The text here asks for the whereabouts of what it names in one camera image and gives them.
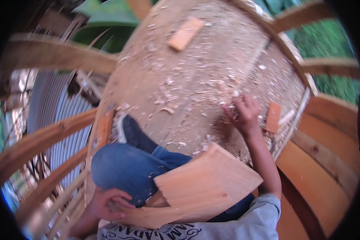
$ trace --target sawdust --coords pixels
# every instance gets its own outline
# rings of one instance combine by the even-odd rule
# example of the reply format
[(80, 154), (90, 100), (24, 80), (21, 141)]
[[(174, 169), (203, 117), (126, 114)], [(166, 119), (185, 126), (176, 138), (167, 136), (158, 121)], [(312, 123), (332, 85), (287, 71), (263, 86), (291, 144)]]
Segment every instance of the sawdust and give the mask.
[[(208, 143), (217, 142), (241, 161), (250, 162), (247, 146), (238, 131), (226, 123), (221, 105), (231, 106), (233, 97), (252, 94), (261, 108), (258, 121), (263, 128), (269, 102), (282, 106), (281, 117), (292, 109), (296, 111), (304, 85), (273, 42), (259, 58), (251, 57), (268, 36), (244, 11), (219, 0), (194, 2), (185, 14), (171, 15), (165, 23), (157, 20), (165, 13), (154, 13), (152, 21), (146, 23), (147, 34), (123, 52), (121, 68), (110, 80), (106, 98), (118, 102), (120, 110), (137, 118), (144, 131), (170, 151), (196, 156), (206, 150)], [(170, 11), (171, 4), (175, 3), (168, 2), (163, 10)], [(169, 51), (167, 41), (190, 17), (201, 19), (205, 26), (185, 50)], [(160, 34), (164, 28), (168, 31)], [(141, 67), (131, 71), (128, 66), (132, 63)], [(252, 68), (245, 72), (248, 63)], [(115, 83), (124, 73), (143, 83), (154, 81), (139, 85), (138, 80), (131, 80), (128, 91), (119, 90)], [(163, 108), (174, 113), (163, 115)], [(111, 139), (115, 137), (114, 128)], [(275, 151), (288, 129), (286, 124), (276, 134)], [(273, 137), (264, 133), (269, 148)]]

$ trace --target wood plank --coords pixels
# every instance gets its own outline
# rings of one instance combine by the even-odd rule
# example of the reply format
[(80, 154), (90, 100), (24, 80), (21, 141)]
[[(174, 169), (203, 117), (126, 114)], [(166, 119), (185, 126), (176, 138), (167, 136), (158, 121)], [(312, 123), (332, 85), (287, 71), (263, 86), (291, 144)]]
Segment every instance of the wood plank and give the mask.
[(290, 7), (276, 15), (272, 28), (279, 33), (320, 19), (334, 17), (333, 12), (322, 0), (310, 1), (301, 6)]
[(41, 226), (48, 226), (49, 222), (53, 218), (53, 216), (58, 212), (60, 208), (63, 207), (64, 204), (67, 203), (68, 199), (71, 197), (72, 192), (76, 190), (87, 177), (87, 172), (82, 172), (80, 175), (75, 178), (75, 180), (62, 192), (62, 194), (58, 197), (58, 199), (53, 203), (52, 207), (48, 210), (48, 215), (42, 219), (43, 224)]
[(334, 96), (319, 93), (317, 97), (309, 100), (304, 112), (340, 129), (355, 142), (359, 142), (357, 106)]
[(66, 224), (67, 217), (69, 214), (78, 206), (80, 201), (84, 201), (84, 193), (83, 191), (79, 191), (76, 197), (68, 204), (68, 206), (64, 209), (64, 211), (58, 216), (58, 219), (52, 226), (51, 231), (48, 233), (47, 238), (49, 240), (53, 240), (56, 236), (56, 233), (60, 230), (60, 228)]
[(82, 83), (83, 81), (85, 81), (89, 88), (93, 91), (93, 94), (95, 94), (96, 98), (101, 99), (103, 97), (103, 91), (104, 89), (97, 86), (91, 78), (89, 78), (87, 76), (87, 74), (85, 72), (83, 72), (82, 70), (77, 70), (76, 71), (77, 77), (80, 79), (79, 81)]
[(150, 0), (128, 0), (127, 3), (140, 21), (148, 15), (152, 8)]
[(291, 141), (313, 157), (339, 183), (350, 200), (353, 198), (359, 178), (349, 165), (300, 130), (293, 133)]
[(360, 65), (354, 58), (304, 58), (303, 60), (301, 67), (306, 73), (360, 79)]
[(158, 190), (151, 198), (146, 201), (146, 207), (169, 207), (163, 193)]
[(109, 110), (99, 119), (98, 132), (97, 132), (97, 149), (104, 147), (109, 142), (113, 116), (114, 116), (114, 110)]
[(276, 162), (316, 214), (330, 236), (348, 209), (349, 199), (341, 187), (306, 152), (289, 142)]
[(178, 51), (184, 50), (203, 26), (204, 23), (197, 18), (188, 20), (172, 36), (168, 44)]
[(307, 201), (303, 198), (300, 192), (279, 168), (278, 172), (280, 175), (283, 195), (291, 204), (291, 207), (300, 219), (309, 238), (314, 240), (326, 239), (319, 219), (317, 218), (316, 214), (313, 212)]
[(93, 123), (97, 108), (39, 129), (23, 137), (0, 154), (0, 186), (29, 159), (48, 147)]
[(87, 150), (88, 146), (83, 147), (80, 151), (53, 171), (49, 177), (39, 182), (37, 188), (33, 190), (29, 197), (25, 199), (19, 209), (15, 212), (16, 220), (20, 225), (22, 225), (26, 221), (27, 217), (30, 216), (34, 206), (43, 202), (56, 185), (63, 179), (63, 177), (71, 172), (80, 162), (85, 160)]
[(277, 133), (279, 129), (279, 119), (281, 113), (281, 106), (271, 102), (268, 108), (267, 122), (265, 124), (265, 131)]
[(360, 176), (359, 145), (351, 137), (306, 113), (302, 115), (298, 130), (305, 132), (316, 142), (327, 147)]
[(170, 207), (122, 209), (127, 218), (120, 222), (151, 229), (170, 222), (205, 222), (263, 182), (258, 173), (217, 144), (154, 181)]
[(37, 34), (15, 34), (4, 49), (0, 60), (0, 70), (80, 68), (84, 71), (111, 73), (116, 64), (117, 60), (113, 55), (88, 49), (85, 45), (61, 42), (59, 38)]
[(280, 240), (310, 240), (291, 204), (281, 195), (281, 215), (276, 231)]
[(258, 11), (259, 6), (256, 7), (256, 5), (253, 5), (252, 1), (248, 1), (248, 0), (233, 0), (233, 1), (237, 3), (237, 5), (240, 8), (242, 8), (243, 10), (248, 12), (253, 18), (255, 18), (260, 23), (260, 25), (269, 33), (269, 35), (276, 42), (276, 44), (283, 52), (283, 54), (292, 62), (293, 67), (295, 68), (299, 78), (307, 87), (311, 89), (312, 94), (316, 96), (318, 94), (316, 85), (313, 79), (311, 79), (310, 75), (307, 76), (302, 70), (302, 67), (300, 65), (300, 61), (302, 61), (302, 57), (298, 52), (298, 50), (296, 49), (296, 47), (290, 41), (288, 36), (286, 36), (285, 34), (278, 34), (278, 32), (275, 31), (271, 25), (273, 19), (263, 11)]
[(84, 200), (79, 202), (77, 204), (77, 207), (72, 211), (72, 214), (69, 218), (69, 222), (63, 226), (61, 229), (61, 235), (59, 237), (59, 240), (66, 240), (68, 237), (69, 230), (71, 227), (79, 220), (81, 215), (83, 214), (84, 210), (86, 208)]

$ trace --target wooden rib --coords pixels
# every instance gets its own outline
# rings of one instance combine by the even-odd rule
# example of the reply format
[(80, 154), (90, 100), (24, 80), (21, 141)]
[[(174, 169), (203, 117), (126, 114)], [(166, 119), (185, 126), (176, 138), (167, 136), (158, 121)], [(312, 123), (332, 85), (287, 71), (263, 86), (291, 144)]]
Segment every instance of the wooden rib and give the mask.
[(29, 197), (25, 199), (15, 213), (16, 220), (20, 225), (22, 225), (26, 221), (27, 217), (29, 217), (34, 206), (43, 202), (56, 185), (63, 179), (63, 177), (71, 172), (80, 162), (85, 160), (87, 150), (88, 146), (83, 147), (80, 151), (53, 171), (49, 177), (39, 183), (37, 188), (31, 192)]
[(359, 62), (354, 58), (304, 58), (302, 69), (310, 74), (341, 75), (360, 79)]
[(307, 87), (305, 89), (304, 95), (301, 99), (301, 104), (299, 106), (298, 112), (295, 115), (295, 118), (293, 119), (293, 122), (291, 123), (291, 126), (289, 127), (287, 136), (284, 138), (284, 142), (281, 144), (281, 147), (277, 152), (273, 152), (273, 160), (276, 161), (277, 158), (280, 156), (281, 152), (283, 151), (284, 147), (287, 145), (289, 139), (292, 137), (293, 131), (296, 129), (297, 125), (299, 124), (300, 117), (309, 101), (309, 98), (311, 97), (311, 91)]
[(101, 89), (99, 86), (97, 86), (93, 82), (93, 80), (87, 76), (87, 74), (85, 72), (83, 72), (82, 70), (77, 70), (76, 74), (77, 74), (77, 77), (81, 79), (81, 82), (85, 81), (88, 84), (90, 89), (93, 91), (93, 94), (95, 94), (96, 98), (101, 99), (103, 97), (104, 89)]
[(77, 204), (77, 208), (72, 211), (69, 222), (63, 226), (59, 240), (66, 240), (68, 237), (69, 230), (79, 220), (85, 210), (85, 202), (82, 200)]
[(287, 144), (276, 164), (317, 216), (325, 235), (330, 236), (348, 209), (350, 201), (345, 192), (293, 142)]
[(71, 197), (72, 192), (77, 189), (87, 177), (87, 172), (82, 172), (80, 175), (75, 178), (75, 180), (62, 192), (62, 194), (58, 197), (58, 199), (53, 203), (52, 207), (48, 210), (48, 215), (43, 219), (43, 222), (48, 224), (53, 216), (57, 213), (57, 211), (62, 208), (64, 204)]
[(0, 186), (29, 159), (93, 123), (97, 108), (39, 129), (0, 154)]
[(307, 76), (302, 70), (302, 67), (300, 65), (300, 61), (302, 61), (302, 58), (298, 53), (296, 47), (293, 45), (292, 42), (290, 42), (288, 36), (286, 36), (284, 33), (278, 34), (278, 32), (276, 32), (271, 26), (270, 22), (272, 21), (272, 18), (269, 15), (266, 15), (266, 13), (264, 13), (263, 11), (259, 11), (259, 6), (256, 5), (254, 2), (250, 0), (233, 1), (237, 3), (240, 8), (242, 8), (252, 17), (254, 17), (260, 23), (260, 25), (269, 33), (269, 35), (274, 39), (274, 41), (280, 48), (281, 52), (292, 62), (298, 77), (307, 87), (311, 89), (312, 94), (317, 96), (318, 91), (316, 85), (313, 79), (311, 79), (311, 76)]
[(86, 46), (61, 42), (42, 35), (15, 34), (8, 41), (0, 60), (0, 70), (21, 68), (73, 70), (111, 73), (117, 60), (111, 54)]
[(271, 25), (276, 32), (281, 32), (323, 18), (333, 17), (335, 16), (327, 5), (318, 0), (288, 8), (275, 16)]
[(345, 162), (300, 130), (293, 133), (291, 141), (313, 157), (339, 183), (350, 200), (353, 198), (359, 178)]
[(135, 16), (142, 21), (152, 8), (150, 0), (128, 0), (128, 5)]
[(66, 224), (66, 219), (68, 215), (78, 206), (80, 201), (84, 201), (83, 191), (79, 191), (76, 197), (68, 204), (64, 211), (58, 216), (58, 219), (53, 224), (51, 231), (48, 233), (47, 238), (53, 240), (58, 230), (62, 227), (63, 224)]
[(339, 129), (303, 113), (298, 130), (311, 136), (316, 142), (326, 146), (336, 156), (348, 164), (360, 176), (359, 145)]
[(320, 222), (317, 219), (315, 213), (312, 211), (308, 203), (301, 196), (299, 191), (295, 188), (295, 186), (291, 183), (291, 181), (286, 177), (286, 175), (278, 168), (280, 180), (281, 180), (281, 188), (283, 190), (283, 195), (281, 196), (281, 204), (283, 207), (283, 196), (285, 196), (286, 200), (291, 204), (289, 207), (293, 208), (293, 211), (298, 216), (299, 221), (304, 226), (304, 230), (308, 234), (311, 240), (324, 240), (326, 239), (323, 229), (321, 228)]
[(99, 119), (99, 124), (97, 125), (97, 149), (100, 149), (108, 144), (113, 116), (114, 110), (109, 110)]
[(357, 106), (351, 103), (328, 94), (319, 93), (317, 97), (312, 97), (309, 100), (304, 112), (340, 129), (355, 142), (359, 142), (357, 111)]

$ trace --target corrugated metal sheet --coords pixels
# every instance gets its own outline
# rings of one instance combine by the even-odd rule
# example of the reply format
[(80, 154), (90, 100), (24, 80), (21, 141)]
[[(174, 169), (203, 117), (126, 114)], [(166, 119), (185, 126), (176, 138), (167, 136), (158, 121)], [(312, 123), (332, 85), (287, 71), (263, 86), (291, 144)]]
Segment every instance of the corrugated metal sheet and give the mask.
[[(67, 87), (74, 73), (58, 74), (53, 71), (39, 71), (29, 103), (28, 133), (46, 127), (64, 118), (88, 111), (92, 106), (81, 96), (69, 98)], [(50, 147), (46, 152), (51, 171), (86, 145), (91, 125), (72, 134)], [(78, 175), (77, 166), (62, 181), (66, 188)]]
[[(66, 91), (60, 95), (58, 107), (56, 110), (55, 121), (88, 111), (92, 106), (81, 96), (74, 95), (68, 98)], [(51, 170), (57, 169), (64, 161), (69, 159), (73, 154), (85, 147), (91, 127), (87, 126), (82, 130), (72, 134), (51, 147)], [(61, 181), (63, 188), (66, 188), (78, 175), (80, 166), (77, 166)]]

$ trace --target green leaf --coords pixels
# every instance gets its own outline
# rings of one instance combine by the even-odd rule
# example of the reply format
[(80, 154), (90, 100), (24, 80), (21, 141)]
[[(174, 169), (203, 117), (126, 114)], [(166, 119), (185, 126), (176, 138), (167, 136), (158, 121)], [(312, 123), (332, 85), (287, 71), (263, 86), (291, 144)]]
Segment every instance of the green leaf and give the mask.
[(283, 0), (265, 0), (268, 4), (269, 11), (273, 13), (273, 15), (279, 14), (281, 12), (283, 6)]
[(100, 0), (86, 0), (80, 6), (72, 10), (72, 12), (81, 13), (87, 17), (92, 17), (100, 11), (100, 5)]
[(115, 28), (113, 30), (115, 32), (114, 35), (112, 35), (101, 48), (101, 50), (106, 51), (108, 53), (121, 52), (125, 43), (128, 41), (129, 37), (135, 30), (134, 27), (128, 27), (128, 26), (115, 26), (114, 28)]
[(72, 41), (89, 45), (97, 36), (107, 29), (109, 29), (109, 26), (84, 27), (73, 36)]
[(268, 10), (267, 5), (265, 4), (264, 0), (254, 0), (254, 2), (259, 5), (264, 12), (268, 13), (269, 15), (271, 15), (271, 13)]
[(125, 0), (108, 0), (99, 3), (99, 0), (86, 0), (73, 12), (80, 12), (89, 17), (87, 27), (139, 25), (138, 19)]

